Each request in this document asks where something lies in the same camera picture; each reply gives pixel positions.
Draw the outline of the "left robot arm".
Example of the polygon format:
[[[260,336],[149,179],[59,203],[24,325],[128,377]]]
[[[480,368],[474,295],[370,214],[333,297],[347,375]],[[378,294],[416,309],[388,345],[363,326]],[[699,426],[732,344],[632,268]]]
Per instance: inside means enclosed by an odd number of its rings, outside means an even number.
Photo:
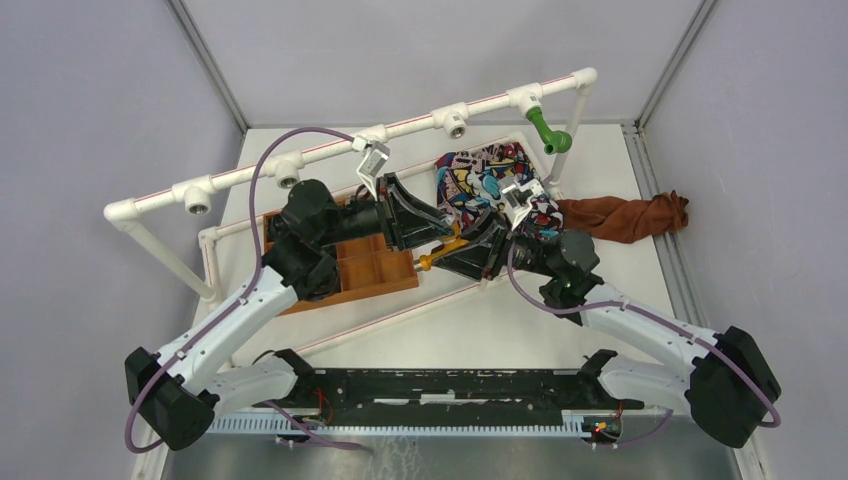
[[[325,184],[303,180],[292,187],[272,222],[270,249],[254,272],[201,323],[156,352],[139,347],[124,364],[132,409],[125,427],[130,451],[134,419],[142,417],[160,443],[182,450],[213,421],[233,410],[283,399],[293,407],[313,397],[313,378],[273,357],[256,365],[220,369],[264,325],[298,302],[334,294],[339,266],[331,246],[373,235],[396,251],[449,236],[451,215],[409,193],[393,174],[377,181],[370,198],[340,205]]]

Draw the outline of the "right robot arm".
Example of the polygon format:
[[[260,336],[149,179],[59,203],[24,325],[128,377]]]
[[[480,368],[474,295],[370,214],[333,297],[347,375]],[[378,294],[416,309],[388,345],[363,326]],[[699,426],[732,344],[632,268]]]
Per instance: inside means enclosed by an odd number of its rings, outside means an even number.
[[[754,338],[683,322],[628,297],[594,269],[591,236],[564,230],[541,237],[487,211],[462,234],[421,257],[421,271],[446,270],[475,281],[506,273],[532,306],[580,327],[612,336],[649,356],[634,360],[599,350],[580,369],[580,400],[602,408],[634,400],[687,415],[707,435],[745,446],[759,428],[777,428],[781,387]]]

